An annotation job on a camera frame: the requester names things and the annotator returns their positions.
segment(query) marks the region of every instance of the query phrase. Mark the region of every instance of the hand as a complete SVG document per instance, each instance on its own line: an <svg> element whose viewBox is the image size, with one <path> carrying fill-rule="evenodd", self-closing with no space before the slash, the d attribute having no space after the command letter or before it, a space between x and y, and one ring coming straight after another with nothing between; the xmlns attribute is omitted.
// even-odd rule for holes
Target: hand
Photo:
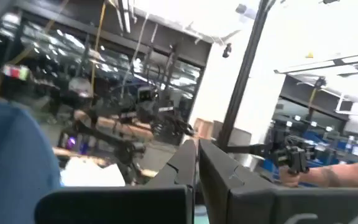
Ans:
<svg viewBox="0 0 358 224"><path fill-rule="evenodd" d="M299 184L300 175L290 174L288 170L289 168L287 166L279 168L280 180L282 184L287 187L297 187Z"/></svg>

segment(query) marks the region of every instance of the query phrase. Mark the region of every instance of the black pole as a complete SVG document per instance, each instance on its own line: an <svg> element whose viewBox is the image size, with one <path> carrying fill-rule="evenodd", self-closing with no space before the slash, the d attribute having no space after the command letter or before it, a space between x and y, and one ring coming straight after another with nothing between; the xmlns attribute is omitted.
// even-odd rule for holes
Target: black pole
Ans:
<svg viewBox="0 0 358 224"><path fill-rule="evenodd" d="M236 84L234 85L233 93L231 95L230 103L227 108L226 117L224 118L222 129L218 137L218 146L225 151L229 138L234 127L234 122L237 118L237 113L240 108L241 99L247 86L249 73L252 63L255 59L255 53L259 44L260 36L264 28L267 14L274 5L275 0L261 0L259 3L258 13L256 15L252 32L249 37L248 46L242 59L239 75Z"/></svg>

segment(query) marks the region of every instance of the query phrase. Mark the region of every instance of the security camera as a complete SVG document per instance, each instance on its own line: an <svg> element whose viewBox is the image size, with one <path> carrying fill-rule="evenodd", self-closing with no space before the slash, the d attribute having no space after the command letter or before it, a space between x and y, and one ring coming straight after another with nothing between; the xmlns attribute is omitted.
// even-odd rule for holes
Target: security camera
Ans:
<svg viewBox="0 0 358 224"><path fill-rule="evenodd" d="M228 44L226 45L226 48L223 50L223 55L222 55L222 57L228 58L228 57L230 56L230 53L231 53L231 44L228 43Z"/></svg>

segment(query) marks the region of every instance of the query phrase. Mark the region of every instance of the blue storage container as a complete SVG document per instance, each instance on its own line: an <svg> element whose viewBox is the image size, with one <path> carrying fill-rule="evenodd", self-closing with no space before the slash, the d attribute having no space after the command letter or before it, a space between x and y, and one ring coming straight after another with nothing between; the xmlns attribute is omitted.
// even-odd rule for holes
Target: blue storage container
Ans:
<svg viewBox="0 0 358 224"><path fill-rule="evenodd" d="M34 223L36 203L59 187L58 161L39 125L0 102L0 224Z"/></svg>

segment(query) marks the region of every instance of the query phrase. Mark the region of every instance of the person's arm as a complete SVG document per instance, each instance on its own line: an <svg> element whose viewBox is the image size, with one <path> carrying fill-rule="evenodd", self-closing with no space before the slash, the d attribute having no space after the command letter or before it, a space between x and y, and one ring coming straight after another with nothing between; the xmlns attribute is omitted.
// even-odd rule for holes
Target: person's arm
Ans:
<svg viewBox="0 0 358 224"><path fill-rule="evenodd" d="M300 175L300 182L319 187L358 187L358 163L311 168Z"/></svg>

